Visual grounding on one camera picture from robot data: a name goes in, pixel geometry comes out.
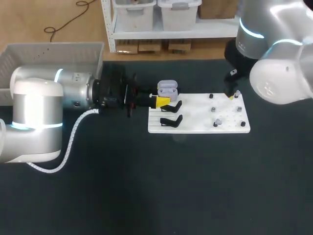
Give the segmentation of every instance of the storage bin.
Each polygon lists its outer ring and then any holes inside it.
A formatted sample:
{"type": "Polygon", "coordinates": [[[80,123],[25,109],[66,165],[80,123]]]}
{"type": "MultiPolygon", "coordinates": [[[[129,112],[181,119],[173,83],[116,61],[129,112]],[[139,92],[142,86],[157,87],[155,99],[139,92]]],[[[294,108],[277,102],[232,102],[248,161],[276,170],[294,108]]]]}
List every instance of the storage bin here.
{"type": "Polygon", "coordinates": [[[202,0],[158,0],[162,9],[164,31],[191,30],[196,23],[202,0]]]}
{"type": "Polygon", "coordinates": [[[13,105],[10,80],[13,71],[24,65],[64,68],[91,72],[101,77],[104,43],[36,43],[9,44],[0,54],[0,106],[13,105]]]}
{"type": "Polygon", "coordinates": [[[117,17],[125,32],[151,31],[153,6],[157,0],[113,0],[117,17]]]}

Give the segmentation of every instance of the brown cable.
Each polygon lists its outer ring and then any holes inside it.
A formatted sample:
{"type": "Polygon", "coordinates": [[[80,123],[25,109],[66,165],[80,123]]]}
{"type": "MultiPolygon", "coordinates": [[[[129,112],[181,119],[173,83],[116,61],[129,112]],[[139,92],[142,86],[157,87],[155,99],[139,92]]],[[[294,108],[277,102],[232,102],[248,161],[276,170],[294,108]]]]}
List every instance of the brown cable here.
{"type": "Polygon", "coordinates": [[[60,31],[62,28],[64,28],[65,26],[67,26],[69,23],[71,23],[73,20],[77,19],[78,17],[84,15],[88,9],[89,9],[89,4],[95,2],[96,0],[92,0],[90,2],[86,2],[86,1],[78,1],[76,2],[76,6],[87,6],[87,8],[84,10],[83,13],[79,14],[78,16],[74,17],[73,19],[71,19],[70,21],[68,21],[65,25],[63,25],[61,28],[55,29],[54,27],[47,27],[44,29],[45,33],[52,33],[51,37],[50,37],[50,42],[52,43],[52,39],[55,35],[56,32],[60,31]]]}

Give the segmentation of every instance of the white board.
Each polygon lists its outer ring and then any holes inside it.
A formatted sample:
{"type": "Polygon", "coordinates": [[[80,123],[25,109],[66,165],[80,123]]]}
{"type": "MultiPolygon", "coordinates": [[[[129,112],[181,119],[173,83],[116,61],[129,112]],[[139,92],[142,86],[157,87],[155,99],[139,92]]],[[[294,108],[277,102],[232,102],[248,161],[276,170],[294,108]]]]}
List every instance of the white board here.
{"type": "Polygon", "coordinates": [[[246,113],[243,96],[231,100],[225,94],[180,94],[176,102],[170,105],[176,106],[182,101],[180,110],[174,114],[162,112],[160,108],[149,108],[148,131],[149,133],[163,134],[227,134],[227,133],[249,133],[250,124],[246,113]],[[176,120],[179,115],[183,119],[179,127],[161,126],[160,118],[176,120]],[[216,119],[222,121],[222,125],[214,127],[216,119]]]}

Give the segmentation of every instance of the yellow object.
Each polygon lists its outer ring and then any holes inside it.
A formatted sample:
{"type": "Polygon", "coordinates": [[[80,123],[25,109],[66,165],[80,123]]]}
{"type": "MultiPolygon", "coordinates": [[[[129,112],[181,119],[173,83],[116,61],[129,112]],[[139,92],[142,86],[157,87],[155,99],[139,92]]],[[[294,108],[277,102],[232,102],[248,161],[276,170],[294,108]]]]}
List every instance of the yellow object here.
{"type": "Polygon", "coordinates": [[[156,97],[156,108],[168,105],[171,103],[171,98],[168,97],[156,97]]]}

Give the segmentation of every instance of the white cable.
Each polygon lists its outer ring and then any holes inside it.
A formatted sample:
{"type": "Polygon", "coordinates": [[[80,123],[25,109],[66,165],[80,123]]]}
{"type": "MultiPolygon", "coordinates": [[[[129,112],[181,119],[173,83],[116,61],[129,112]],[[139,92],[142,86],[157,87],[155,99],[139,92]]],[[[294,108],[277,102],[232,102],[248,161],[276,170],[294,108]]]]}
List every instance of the white cable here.
{"type": "Polygon", "coordinates": [[[1,126],[1,135],[0,135],[0,156],[1,156],[1,153],[4,147],[4,140],[5,140],[5,133],[6,133],[6,126],[2,119],[0,119],[0,126],[1,126]]]}
{"type": "Polygon", "coordinates": [[[75,133],[76,133],[76,129],[77,129],[79,123],[84,119],[84,117],[88,116],[89,114],[98,114],[98,113],[99,113],[98,109],[91,109],[91,110],[88,110],[88,111],[84,112],[83,114],[81,114],[79,116],[79,118],[75,122],[75,124],[73,126],[73,129],[72,129],[72,132],[70,134],[69,142],[68,142],[68,145],[67,145],[67,151],[65,153],[63,161],[61,162],[61,164],[57,168],[48,170],[48,169],[44,169],[42,167],[39,167],[39,166],[37,166],[37,165],[35,165],[33,163],[27,163],[27,164],[30,165],[31,167],[35,168],[36,170],[41,171],[43,173],[47,173],[47,174],[55,173],[55,172],[58,172],[59,170],[61,170],[64,167],[64,165],[67,163],[67,160],[68,160],[68,157],[69,157],[69,153],[70,153],[70,150],[72,148],[72,143],[74,141],[74,136],[75,136],[75,133]]]}

